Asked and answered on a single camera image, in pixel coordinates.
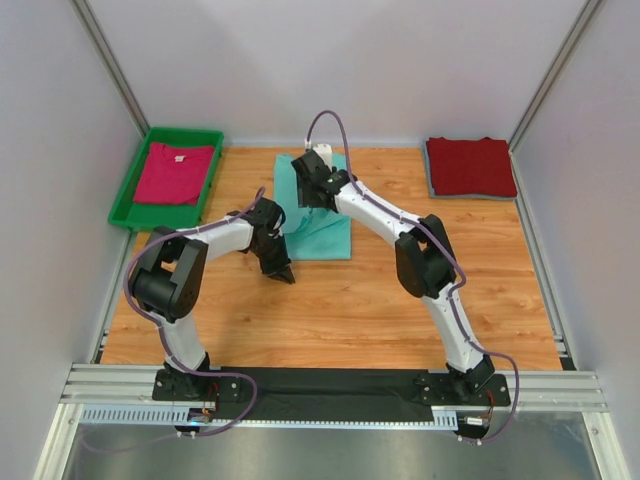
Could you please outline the teal t shirt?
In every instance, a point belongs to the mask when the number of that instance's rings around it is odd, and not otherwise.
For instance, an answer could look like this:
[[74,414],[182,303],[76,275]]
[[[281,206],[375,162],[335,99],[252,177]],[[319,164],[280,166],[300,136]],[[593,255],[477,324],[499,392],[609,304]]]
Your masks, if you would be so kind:
[[293,157],[278,154],[274,162],[274,200],[284,210],[282,232],[294,261],[350,260],[351,219],[322,208],[300,207]]

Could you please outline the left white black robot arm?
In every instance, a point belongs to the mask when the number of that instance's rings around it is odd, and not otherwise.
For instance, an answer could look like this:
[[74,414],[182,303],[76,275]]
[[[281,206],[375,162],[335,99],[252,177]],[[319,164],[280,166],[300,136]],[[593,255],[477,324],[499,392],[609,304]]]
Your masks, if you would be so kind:
[[260,198],[243,211],[201,227],[152,231],[128,266],[123,290],[130,306],[158,328],[165,349],[155,400],[214,400],[220,381],[208,375],[210,359],[199,341],[193,315],[205,267],[232,252],[251,252],[265,277],[293,284],[281,231],[285,220],[281,206]]

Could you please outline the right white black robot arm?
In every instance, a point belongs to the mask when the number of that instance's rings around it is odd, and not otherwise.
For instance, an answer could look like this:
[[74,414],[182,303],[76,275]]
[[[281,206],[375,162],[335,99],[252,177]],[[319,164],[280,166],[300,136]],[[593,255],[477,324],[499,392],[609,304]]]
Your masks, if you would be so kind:
[[484,395],[495,367],[478,342],[462,306],[465,283],[439,217],[419,217],[384,200],[349,171],[330,167],[316,149],[292,161],[298,200],[366,226],[395,252],[396,275],[411,296],[421,300],[438,330],[446,354],[446,386],[460,402]]

